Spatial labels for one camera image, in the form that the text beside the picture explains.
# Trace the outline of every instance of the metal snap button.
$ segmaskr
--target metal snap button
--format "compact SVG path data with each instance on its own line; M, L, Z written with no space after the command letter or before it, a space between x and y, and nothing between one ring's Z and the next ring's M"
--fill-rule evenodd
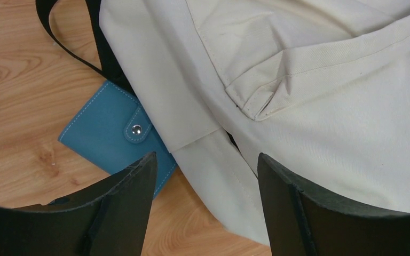
M131 131L133 132L133 134L139 135L139 134L142 133L142 127L140 125L136 124L131 128Z

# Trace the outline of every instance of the blue wallet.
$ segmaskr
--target blue wallet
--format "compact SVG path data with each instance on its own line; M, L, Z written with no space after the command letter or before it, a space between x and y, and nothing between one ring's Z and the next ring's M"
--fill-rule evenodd
M110 81L67 124L58 140L109 174L156 152L153 197L177 167L139 100Z

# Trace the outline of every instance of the black strap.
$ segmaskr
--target black strap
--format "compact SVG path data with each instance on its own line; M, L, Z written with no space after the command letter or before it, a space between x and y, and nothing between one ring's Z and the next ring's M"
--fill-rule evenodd
M85 0L87 4L87 8L89 10L90 21L92 24L92 31L95 37L95 43L97 45L98 56L100 58L101 69L95 67L91 63L81 59L69 49L67 49L61 42L55 37L54 33L51 30L49 16L51 10L53 9L54 5L58 0L35 0L35 6L37 8L38 18L42 23L43 27L45 28L46 32L51 36L51 38L58 44L62 49L68 52L71 56L75 59L79 60L80 62L86 64L91 69L95 70L100 75L104 76L107 80L113 82L114 84L118 85L122 89L125 89L129 93L135 95L130 83L128 82L127 78L125 77L122 68L117 61L114 53L112 52L111 47L109 46L106 38L101 31L99 25L99 14L100 14L100 6L101 0Z

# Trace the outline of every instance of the wood grain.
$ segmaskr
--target wood grain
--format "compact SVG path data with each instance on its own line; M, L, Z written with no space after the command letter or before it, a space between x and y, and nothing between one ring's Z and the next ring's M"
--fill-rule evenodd
M98 66L84 1L61 0L51 23L77 55ZM57 141L104 79L42 29L33 0L0 0L0 205L46 204L107 174ZM143 255L271 255L227 232L180 170L154 200Z

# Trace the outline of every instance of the canvas tote bag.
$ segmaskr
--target canvas tote bag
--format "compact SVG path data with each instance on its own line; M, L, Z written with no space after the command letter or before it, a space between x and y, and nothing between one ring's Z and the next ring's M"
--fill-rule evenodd
M410 1L102 0L99 24L229 231L269 244L259 153L410 212Z

